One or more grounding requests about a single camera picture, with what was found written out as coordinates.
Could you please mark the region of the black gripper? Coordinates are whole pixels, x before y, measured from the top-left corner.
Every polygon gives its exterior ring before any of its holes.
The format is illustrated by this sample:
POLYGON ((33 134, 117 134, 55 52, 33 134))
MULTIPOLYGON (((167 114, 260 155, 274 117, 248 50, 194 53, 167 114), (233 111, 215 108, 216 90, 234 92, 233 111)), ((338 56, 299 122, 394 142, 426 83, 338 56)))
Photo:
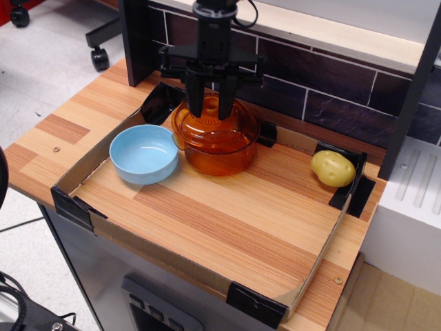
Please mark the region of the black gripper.
POLYGON ((194 3, 196 43, 159 50, 161 75, 185 81, 189 110, 194 116, 202 115, 205 82, 220 83, 220 120, 230 116, 239 86, 263 83, 266 57, 231 44, 232 23, 242 28, 254 25, 239 22, 237 12, 236 3, 194 3))

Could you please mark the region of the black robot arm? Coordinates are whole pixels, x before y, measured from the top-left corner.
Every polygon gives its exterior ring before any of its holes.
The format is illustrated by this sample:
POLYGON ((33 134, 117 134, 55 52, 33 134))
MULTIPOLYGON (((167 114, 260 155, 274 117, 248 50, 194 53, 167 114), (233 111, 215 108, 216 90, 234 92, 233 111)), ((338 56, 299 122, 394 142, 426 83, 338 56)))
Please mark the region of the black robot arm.
POLYGON ((231 44, 232 23, 252 27, 236 18, 236 1, 195 1, 192 11, 198 19, 195 44, 163 46, 161 76, 180 79, 185 84, 187 102, 194 117, 203 112, 205 85, 217 83, 218 118, 230 116, 236 93, 243 86, 263 84, 266 57, 245 52, 231 44))

